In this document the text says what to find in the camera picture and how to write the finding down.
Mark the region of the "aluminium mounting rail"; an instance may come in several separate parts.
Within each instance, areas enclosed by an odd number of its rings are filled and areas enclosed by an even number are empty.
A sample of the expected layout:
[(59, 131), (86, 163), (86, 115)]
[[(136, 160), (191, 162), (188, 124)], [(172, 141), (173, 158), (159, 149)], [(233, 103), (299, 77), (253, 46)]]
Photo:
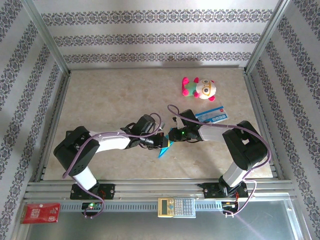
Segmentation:
[[(217, 183), (217, 179), (118, 179), (100, 180), (101, 184), (114, 184), (114, 201), (152, 201), (160, 197), (204, 198), (198, 187), (203, 183)], [(291, 180), (258, 178), (253, 199), (295, 199), (297, 194)], [(68, 201), (73, 185), (71, 180), (43, 180), (27, 184), (23, 200), (40, 202)]]

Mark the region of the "grey metal panel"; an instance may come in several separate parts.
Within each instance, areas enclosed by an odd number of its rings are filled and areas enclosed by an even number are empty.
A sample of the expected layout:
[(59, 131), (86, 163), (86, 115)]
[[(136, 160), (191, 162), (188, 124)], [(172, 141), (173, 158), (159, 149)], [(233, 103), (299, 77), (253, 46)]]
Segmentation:
[(195, 218), (160, 218), (155, 202), (142, 211), (127, 211), (114, 202), (107, 212), (89, 220), (63, 203), (56, 223), (20, 224), (11, 240), (312, 240), (294, 203), (252, 201), (234, 217), (199, 201)]

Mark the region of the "aluminium side rail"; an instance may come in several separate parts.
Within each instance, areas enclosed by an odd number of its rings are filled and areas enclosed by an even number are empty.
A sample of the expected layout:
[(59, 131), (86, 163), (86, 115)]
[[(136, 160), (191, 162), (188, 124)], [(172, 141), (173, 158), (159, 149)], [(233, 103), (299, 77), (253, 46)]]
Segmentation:
[(51, 111), (52, 115), (49, 120), (49, 125), (47, 127), (47, 135), (44, 138), (43, 148), (40, 152), (39, 161), (32, 174), (32, 177), (30, 178), (31, 182), (40, 182), (43, 180), (43, 175), (46, 171), (46, 167), (48, 165), (48, 161), (51, 155), (51, 150), (53, 147), (53, 142), (55, 139), (71, 75), (72, 73), (70, 72), (69, 75), (64, 76), (60, 81), (59, 88), (56, 92), (54, 104)]
[(269, 161), (269, 165), (272, 168), (272, 174), (274, 178), (278, 180), (285, 180), (286, 177), (283, 175), (282, 166), (279, 163), (277, 149), (274, 146), (272, 135), (270, 134), (268, 124), (265, 119), (264, 111), (261, 106), (259, 96), (254, 86), (254, 82), (249, 74), (245, 71), (243, 72), (243, 78), (245, 85), (247, 87), (248, 95), (253, 107), (254, 115), (257, 121), (258, 128), (260, 130), (260, 135), (269, 143), (271, 150), (271, 160)]

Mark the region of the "blue white card packet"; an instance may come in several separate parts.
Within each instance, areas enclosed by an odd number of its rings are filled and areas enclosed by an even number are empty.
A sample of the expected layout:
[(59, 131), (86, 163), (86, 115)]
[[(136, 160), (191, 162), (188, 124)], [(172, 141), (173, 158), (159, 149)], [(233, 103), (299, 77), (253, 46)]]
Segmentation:
[(223, 106), (213, 108), (210, 110), (203, 111), (201, 113), (196, 113), (195, 117), (200, 122), (211, 122), (211, 123), (219, 123), (229, 119), (227, 112), (225, 111)]

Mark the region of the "aluminium wall-side rail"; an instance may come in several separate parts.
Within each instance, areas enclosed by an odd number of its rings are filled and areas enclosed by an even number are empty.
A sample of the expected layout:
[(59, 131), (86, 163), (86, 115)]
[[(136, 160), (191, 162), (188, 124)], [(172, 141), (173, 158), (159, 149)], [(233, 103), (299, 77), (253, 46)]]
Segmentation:
[(94, 67), (94, 68), (76, 68), (70, 69), (71, 72), (75, 71), (111, 71), (111, 70), (169, 70), (169, 69), (241, 69), (246, 70), (246, 67), (239, 65), (190, 65), (190, 66), (138, 66), (138, 67)]

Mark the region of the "small circuit board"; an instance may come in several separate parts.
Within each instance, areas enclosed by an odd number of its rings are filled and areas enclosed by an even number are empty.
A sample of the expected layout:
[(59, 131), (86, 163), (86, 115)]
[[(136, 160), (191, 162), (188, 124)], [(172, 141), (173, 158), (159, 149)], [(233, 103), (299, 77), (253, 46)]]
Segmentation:
[(228, 211), (237, 211), (239, 209), (238, 201), (222, 201), (222, 208)]
[(101, 202), (83, 202), (81, 209), (87, 211), (99, 211), (102, 208)]

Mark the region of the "red packet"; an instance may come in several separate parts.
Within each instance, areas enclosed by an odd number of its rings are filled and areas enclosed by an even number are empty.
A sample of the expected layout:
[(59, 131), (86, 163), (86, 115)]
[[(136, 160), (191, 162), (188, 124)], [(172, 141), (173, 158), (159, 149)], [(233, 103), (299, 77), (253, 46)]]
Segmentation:
[(57, 223), (60, 203), (30, 203), (23, 206), (21, 224)]

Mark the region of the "blue paper sheet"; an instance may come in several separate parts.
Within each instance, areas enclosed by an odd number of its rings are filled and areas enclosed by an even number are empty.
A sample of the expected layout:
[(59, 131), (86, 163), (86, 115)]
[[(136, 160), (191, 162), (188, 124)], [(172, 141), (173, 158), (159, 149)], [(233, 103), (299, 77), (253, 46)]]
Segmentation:
[(158, 158), (159, 159), (162, 158), (165, 155), (165, 153), (169, 150), (170, 147), (160, 148), (160, 152), (158, 154)]

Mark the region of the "gold grey calculator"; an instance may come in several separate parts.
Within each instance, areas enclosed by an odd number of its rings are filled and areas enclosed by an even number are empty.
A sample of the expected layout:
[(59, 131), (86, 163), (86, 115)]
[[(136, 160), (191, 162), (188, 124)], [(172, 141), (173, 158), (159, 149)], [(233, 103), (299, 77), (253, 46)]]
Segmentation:
[(196, 218), (195, 199), (188, 197), (158, 198), (157, 216), (159, 218)]

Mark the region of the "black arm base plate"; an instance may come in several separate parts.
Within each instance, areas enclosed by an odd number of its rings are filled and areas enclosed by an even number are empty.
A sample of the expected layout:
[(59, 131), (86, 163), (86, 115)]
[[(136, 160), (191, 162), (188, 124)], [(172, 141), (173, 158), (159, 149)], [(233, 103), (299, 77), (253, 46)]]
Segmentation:
[(202, 189), (205, 199), (247, 198), (249, 196), (247, 185), (243, 181), (234, 187), (223, 186), (218, 182), (205, 182), (197, 186)]
[[(113, 200), (115, 194), (115, 185), (111, 183), (96, 183), (90, 190), (90, 193), (95, 194), (103, 200)], [(71, 200), (93, 200), (96, 197), (82, 190), (77, 184), (73, 184), (70, 192)]]

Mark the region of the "white pink plush toy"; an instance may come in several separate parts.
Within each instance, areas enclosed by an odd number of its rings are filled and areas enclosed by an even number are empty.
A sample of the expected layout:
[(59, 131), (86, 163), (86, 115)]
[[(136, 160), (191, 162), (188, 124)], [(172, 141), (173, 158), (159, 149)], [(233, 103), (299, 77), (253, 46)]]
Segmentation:
[(193, 96), (196, 99), (213, 102), (216, 99), (216, 92), (217, 87), (213, 80), (196, 77), (193, 81), (190, 81), (188, 77), (184, 77), (181, 81), (181, 93), (184, 97)]

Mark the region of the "aluminium frame post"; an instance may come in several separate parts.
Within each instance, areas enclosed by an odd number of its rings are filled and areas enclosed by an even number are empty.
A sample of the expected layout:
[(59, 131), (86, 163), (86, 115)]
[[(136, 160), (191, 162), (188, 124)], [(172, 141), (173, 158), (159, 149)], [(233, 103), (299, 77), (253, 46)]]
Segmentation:
[(41, 38), (44, 43), (47, 45), (48, 49), (52, 53), (56, 63), (62, 72), (69, 76), (71, 73), (70, 68), (68, 67), (63, 55), (61, 54), (54, 38), (52, 37), (45, 21), (43, 20), (41, 14), (39, 13), (33, 0), (20, 0), (23, 7), (27, 11), (29, 17), (33, 21), (37, 31), (40, 33)]
[(268, 23), (266, 24), (266, 26), (261, 34), (261, 37), (252, 52), (251, 57), (249, 58), (246, 66), (244, 67), (244, 73), (246, 75), (248, 75), (252, 72), (259, 57), (263, 53), (267, 43), (270, 41), (274, 31), (276, 30), (277, 25), (279, 24), (280, 20), (282, 19), (290, 2), (291, 2), (291, 0), (278, 0), (278, 3), (275, 6), (275, 9), (270, 16)]

